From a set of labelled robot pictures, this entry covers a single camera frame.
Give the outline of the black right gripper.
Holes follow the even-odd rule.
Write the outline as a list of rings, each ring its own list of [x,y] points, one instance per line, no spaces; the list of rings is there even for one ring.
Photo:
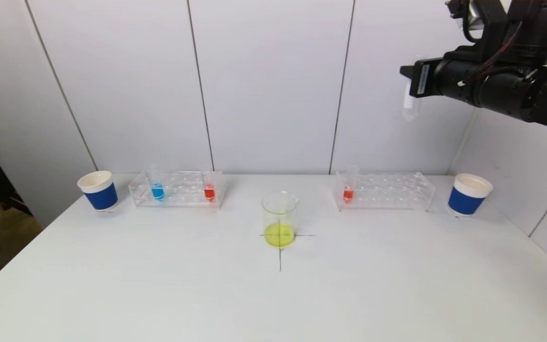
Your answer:
[[[460,60],[433,58],[419,60],[414,65],[400,67],[400,74],[412,81],[409,95],[417,99],[444,96],[469,103],[470,87],[459,82],[471,72],[471,63]]]

